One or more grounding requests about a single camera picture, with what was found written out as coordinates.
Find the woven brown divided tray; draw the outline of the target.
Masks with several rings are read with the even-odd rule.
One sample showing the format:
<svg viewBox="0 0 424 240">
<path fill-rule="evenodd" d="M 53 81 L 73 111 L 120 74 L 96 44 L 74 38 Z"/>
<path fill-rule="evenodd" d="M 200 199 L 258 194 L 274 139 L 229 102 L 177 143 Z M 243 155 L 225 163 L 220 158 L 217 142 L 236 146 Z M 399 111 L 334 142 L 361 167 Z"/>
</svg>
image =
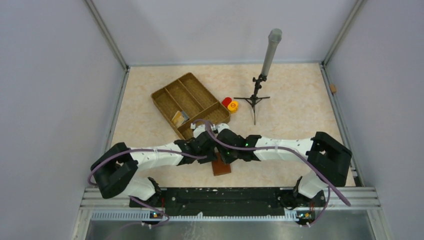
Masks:
<svg viewBox="0 0 424 240">
<path fill-rule="evenodd" d="M 155 91 L 151 99 L 160 113 L 181 139 L 193 137 L 191 123 L 197 119 L 213 124 L 229 123 L 229 110 L 191 72 L 184 74 Z M 188 120 L 180 126 L 172 123 L 177 112 L 185 113 Z"/>
</svg>

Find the brown leather card holder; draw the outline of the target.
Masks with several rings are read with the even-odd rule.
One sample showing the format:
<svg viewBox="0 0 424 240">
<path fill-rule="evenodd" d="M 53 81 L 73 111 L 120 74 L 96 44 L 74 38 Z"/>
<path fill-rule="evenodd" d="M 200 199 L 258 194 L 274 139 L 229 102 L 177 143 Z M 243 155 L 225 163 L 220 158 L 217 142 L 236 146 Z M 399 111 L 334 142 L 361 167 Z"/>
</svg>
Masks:
<svg viewBox="0 0 424 240">
<path fill-rule="evenodd" d="M 232 172 L 231 165 L 225 164 L 219 152 L 215 152 L 216 159 L 211 162 L 212 172 L 215 177 L 230 174 Z"/>
</svg>

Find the gold card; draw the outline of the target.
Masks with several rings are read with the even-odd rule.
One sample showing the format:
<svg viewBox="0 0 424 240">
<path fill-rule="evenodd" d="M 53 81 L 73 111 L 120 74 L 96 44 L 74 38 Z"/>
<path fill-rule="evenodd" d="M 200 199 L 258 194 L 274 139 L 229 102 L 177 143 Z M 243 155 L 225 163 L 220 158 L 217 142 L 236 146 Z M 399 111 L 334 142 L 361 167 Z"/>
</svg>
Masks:
<svg viewBox="0 0 424 240">
<path fill-rule="evenodd" d="M 181 125 L 183 125 L 185 122 L 187 122 L 190 119 L 190 117 L 182 110 L 178 110 L 175 115 L 171 119 L 171 123 L 176 127 L 179 128 Z"/>
</svg>

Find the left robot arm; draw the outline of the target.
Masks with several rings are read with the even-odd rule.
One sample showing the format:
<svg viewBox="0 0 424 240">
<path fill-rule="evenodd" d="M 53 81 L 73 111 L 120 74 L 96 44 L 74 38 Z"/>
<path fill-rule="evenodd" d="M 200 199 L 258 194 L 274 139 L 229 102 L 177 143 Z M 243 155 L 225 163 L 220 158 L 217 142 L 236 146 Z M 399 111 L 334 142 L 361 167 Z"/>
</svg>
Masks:
<svg viewBox="0 0 424 240">
<path fill-rule="evenodd" d="M 217 158 L 216 144 L 206 130 L 188 140 L 154 147 L 130 148 L 119 142 L 91 165 L 88 182 L 97 186 L 104 199 L 122 194 L 154 207 L 160 202 L 161 189 L 152 177 L 138 173 L 163 166 L 212 162 Z"/>
</svg>

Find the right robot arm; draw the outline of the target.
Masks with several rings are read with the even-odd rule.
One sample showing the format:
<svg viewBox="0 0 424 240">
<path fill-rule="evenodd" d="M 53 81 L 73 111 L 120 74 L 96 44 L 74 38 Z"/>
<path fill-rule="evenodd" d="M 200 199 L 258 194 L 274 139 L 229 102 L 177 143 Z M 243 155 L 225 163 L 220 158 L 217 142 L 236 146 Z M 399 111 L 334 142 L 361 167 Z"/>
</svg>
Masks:
<svg viewBox="0 0 424 240">
<path fill-rule="evenodd" d="M 293 200 L 307 206 L 324 188 L 330 188 L 347 206 L 351 203 L 338 190 L 344 187 L 350 170 L 352 151 L 326 132 L 304 139 L 276 139 L 262 135 L 237 135 L 221 123 L 209 131 L 218 147 L 223 148 L 223 160 L 293 161 L 303 163 L 310 172 L 301 176 L 294 187 Z"/>
</svg>

